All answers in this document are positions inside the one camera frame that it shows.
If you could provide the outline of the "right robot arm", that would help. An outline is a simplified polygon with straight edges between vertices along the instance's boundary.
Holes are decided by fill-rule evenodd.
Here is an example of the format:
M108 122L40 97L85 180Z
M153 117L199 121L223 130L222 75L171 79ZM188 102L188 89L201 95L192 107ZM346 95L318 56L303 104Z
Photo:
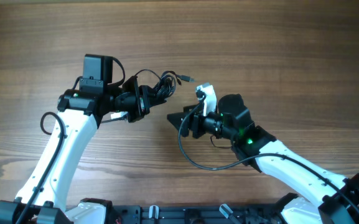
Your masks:
M240 95L222 97L216 107L200 95L196 105L167 115L178 137L211 134L230 140L239 164L251 166L294 190L276 204L284 223L359 223L359 173L352 178L323 169L291 151L255 125Z

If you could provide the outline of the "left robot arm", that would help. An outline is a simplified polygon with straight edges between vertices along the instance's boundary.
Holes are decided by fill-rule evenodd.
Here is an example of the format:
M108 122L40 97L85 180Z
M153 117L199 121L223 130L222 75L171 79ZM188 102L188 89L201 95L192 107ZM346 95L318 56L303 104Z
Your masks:
M113 121L133 123L163 104L177 82L169 72L154 87L139 85L136 75L113 81L119 60L87 54L83 74L58 99L54 130L33 173L13 201L0 201L0 223L121 223L109 200L86 198L67 210L67 195L86 146L111 113Z

